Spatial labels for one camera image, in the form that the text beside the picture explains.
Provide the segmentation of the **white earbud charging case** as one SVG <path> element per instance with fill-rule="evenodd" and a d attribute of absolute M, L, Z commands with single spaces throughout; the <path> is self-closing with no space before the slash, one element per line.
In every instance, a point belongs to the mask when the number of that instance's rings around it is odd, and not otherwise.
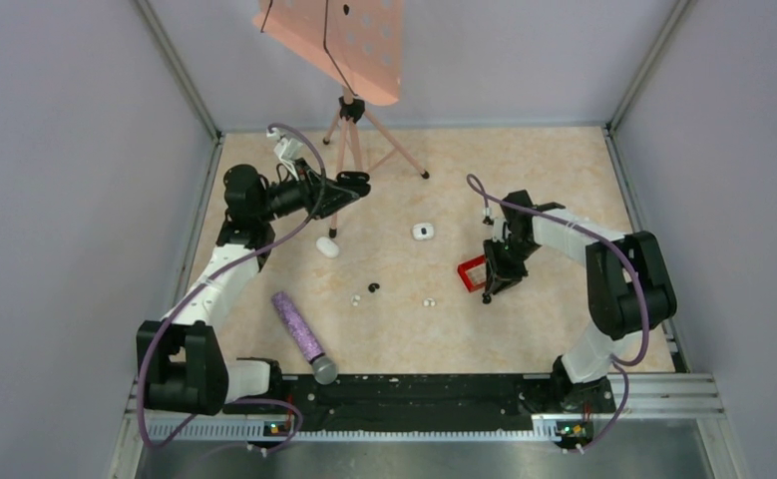
<path fill-rule="evenodd" d="M 435 229 L 432 224 L 419 223 L 412 226 L 411 234 L 415 241 L 432 240 L 435 236 Z"/>

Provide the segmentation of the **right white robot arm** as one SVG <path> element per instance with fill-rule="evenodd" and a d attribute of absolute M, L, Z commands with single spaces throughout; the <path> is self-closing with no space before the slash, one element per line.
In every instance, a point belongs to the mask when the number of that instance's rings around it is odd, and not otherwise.
<path fill-rule="evenodd" d="M 563 411 L 589 400 L 590 388 L 623 365 L 623 354 L 675 316 L 677 298 L 657 237 L 648 231 L 622 233 L 574 215 L 563 205 L 536 205 L 520 190 L 500 200 L 501 215 L 484 210 L 491 236 L 483 243 L 483 303 L 510 289 L 529 273 L 527 261 L 542 247 L 554 249 L 585 269 L 590 322 L 574 346 L 553 366 L 550 397 Z"/>

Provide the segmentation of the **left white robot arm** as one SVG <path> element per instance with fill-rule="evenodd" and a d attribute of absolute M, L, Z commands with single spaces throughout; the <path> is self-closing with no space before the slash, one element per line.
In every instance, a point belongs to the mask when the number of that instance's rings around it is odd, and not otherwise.
<path fill-rule="evenodd" d="M 343 171 L 328 179 L 302 159 L 277 183 L 251 165 L 236 165 L 223 185 L 226 210 L 208 264 L 162 319 L 138 329 L 139 390 L 147 409 L 215 415 L 242 397 L 261 412 L 278 409 L 285 387 L 272 377 L 275 364 L 226 362 L 216 331 L 269 259 L 277 243 L 273 221 L 299 211 L 322 220 L 371 190 L 366 173 Z"/>

